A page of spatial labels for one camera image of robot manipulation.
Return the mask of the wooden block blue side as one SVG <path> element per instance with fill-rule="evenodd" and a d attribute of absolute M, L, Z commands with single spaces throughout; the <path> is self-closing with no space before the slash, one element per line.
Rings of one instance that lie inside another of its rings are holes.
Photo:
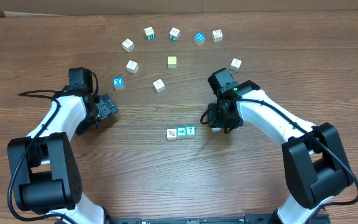
<path fill-rule="evenodd" d="M 211 128 L 212 132 L 216 133 L 222 130 L 222 128 Z"/>

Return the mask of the green 7 wooden block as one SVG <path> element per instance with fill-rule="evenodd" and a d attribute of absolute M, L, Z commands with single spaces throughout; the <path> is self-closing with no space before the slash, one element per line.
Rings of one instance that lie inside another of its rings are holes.
<path fill-rule="evenodd" d="M 186 138 L 194 138 L 196 136 L 195 126 L 186 126 Z"/>

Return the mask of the green 4 wooden block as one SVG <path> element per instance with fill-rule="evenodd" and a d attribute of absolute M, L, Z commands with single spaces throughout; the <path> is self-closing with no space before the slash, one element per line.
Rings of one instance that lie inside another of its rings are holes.
<path fill-rule="evenodd" d="M 177 127 L 177 139 L 185 139 L 185 138 L 186 138 L 186 128 Z"/>

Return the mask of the leaf drawing wooden block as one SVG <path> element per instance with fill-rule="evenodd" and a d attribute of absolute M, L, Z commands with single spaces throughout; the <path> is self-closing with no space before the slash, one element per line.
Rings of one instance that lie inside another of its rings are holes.
<path fill-rule="evenodd" d="M 169 141 L 177 139 L 177 129 L 176 128 L 167 129 L 167 139 Z"/>

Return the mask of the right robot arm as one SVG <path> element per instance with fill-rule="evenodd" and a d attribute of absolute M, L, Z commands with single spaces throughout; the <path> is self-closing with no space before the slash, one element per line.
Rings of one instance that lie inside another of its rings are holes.
<path fill-rule="evenodd" d="M 208 105 L 201 124 L 227 134 L 249 122 L 282 148 L 290 196 L 271 214 L 244 215 L 244 223 L 330 223 L 320 211 L 356 182 L 337 129 L 300 119 L 254 82 L 235 81 L 226 68 L 214 72 L 208 83 L 217 101 Z"/>

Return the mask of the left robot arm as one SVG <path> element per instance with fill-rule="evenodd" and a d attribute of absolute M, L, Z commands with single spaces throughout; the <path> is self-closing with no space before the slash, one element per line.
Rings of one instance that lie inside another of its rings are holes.
<path fill-rule="evenodd" d="M 23 138 L 11 139 L 7 155 L 11 179 L 10 213 L 23 222 L 57 217 L 60 223 L 112 223 L 106 208 L 94 204 L 82 189 L 71 139 L 118 112 L 87 68 L 71 68 L 61 90 L 32 90 L 21 96 L 45 98 L 51 107 L 41 123 Z"/>

